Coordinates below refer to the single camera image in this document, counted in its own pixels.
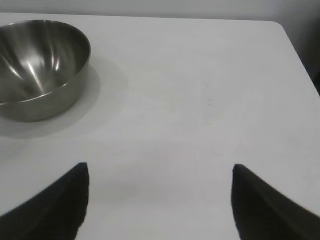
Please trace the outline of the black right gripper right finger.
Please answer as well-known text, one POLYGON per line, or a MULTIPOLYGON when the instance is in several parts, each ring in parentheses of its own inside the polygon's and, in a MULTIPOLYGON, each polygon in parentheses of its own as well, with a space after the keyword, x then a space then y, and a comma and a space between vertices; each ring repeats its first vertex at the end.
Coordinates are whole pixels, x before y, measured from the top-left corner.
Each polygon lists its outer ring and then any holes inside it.
POLYGON ((242 240, 318 240, 320 218, 242 164, 232 170, 231 207, 242 240))

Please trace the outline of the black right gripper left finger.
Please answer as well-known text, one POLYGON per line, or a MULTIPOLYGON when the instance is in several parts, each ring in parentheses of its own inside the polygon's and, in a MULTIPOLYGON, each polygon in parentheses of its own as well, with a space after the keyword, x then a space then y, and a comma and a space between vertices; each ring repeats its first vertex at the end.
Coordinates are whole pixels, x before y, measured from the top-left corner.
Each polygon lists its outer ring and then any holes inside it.
POLYGON ((44 190, 1 215, 2 240, 74 240, 89 202, 89 170, 80 162, 44 190))

